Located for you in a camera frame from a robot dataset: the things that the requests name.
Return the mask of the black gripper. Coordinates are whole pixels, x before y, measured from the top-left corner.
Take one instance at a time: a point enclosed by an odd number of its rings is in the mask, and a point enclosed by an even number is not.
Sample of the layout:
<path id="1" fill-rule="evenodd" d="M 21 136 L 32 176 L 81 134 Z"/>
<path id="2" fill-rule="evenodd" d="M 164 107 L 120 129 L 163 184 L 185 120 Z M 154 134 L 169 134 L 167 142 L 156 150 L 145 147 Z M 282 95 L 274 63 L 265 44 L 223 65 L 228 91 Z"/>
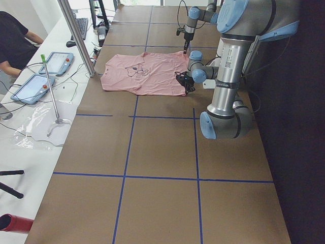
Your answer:
<path id="1" fill-rule="evenodd" d="M 183 47 L 183 53 L 187 54 L 190 42 L 193 40 L 194 33 L 195 33 L 196 28 L 188 26 L 187 24 L 184 25 L 183 27 L 178 27 L 176 30 L 176 35 L 179 36 L 181 33 L 184 33 L 184 47 Z"/>
<path id="2" fill-rule="evenodd" d="M 192 93 L 196 90 L 194 87 L 194 80 L 191 76 L 185 72 L 175 72 L 176 80 L 179 82 L 181 86 L 185 88 L 185 95 L 187 96 L 189 93 Z"/>

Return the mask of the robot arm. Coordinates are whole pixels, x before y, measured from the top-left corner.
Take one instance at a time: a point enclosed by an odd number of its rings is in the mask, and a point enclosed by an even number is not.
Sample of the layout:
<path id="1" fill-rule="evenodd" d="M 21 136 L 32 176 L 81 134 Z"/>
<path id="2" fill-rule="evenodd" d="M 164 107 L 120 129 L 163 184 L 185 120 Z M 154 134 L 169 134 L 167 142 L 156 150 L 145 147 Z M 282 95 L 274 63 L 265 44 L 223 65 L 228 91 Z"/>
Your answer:
<path id="1" fill-rule="evenodd" d="M 252 126 L 252 114 L 237 94 L 244 61 L 255 39 L 276 41 L 297 32 L 300 1 L 209 1 L 206 9 L 191 7 L 187 23 L 177 29 L 184 33 L 184 50 L 189 47 L 198 21 L 215 24 L 223 43 L 223 53 L 217 67 L 205 66 L 203 55 L 192 51 L 183 83 L 215 81 L 214 94 L 207 110 L 200 115 L 202 134 L 208 139 L 238 138 Z"/>
<path id="2" fill-rule="evenodd" d="M 187 22 L 184 26 L 180 26 L 176 30 L 176 35 L 184 34 L 183 53 L 187 54 L 190 42 L 194 38 L 197 29 L 203 27 L 205 23 L 210 23 L 217 26 L 219 12 L 223 6 L 224 1 L 208 1 L 206 9 L 200 9 L 197 6 L 191 7 L 189 10 L 185 4 L 187 11 Z"/>

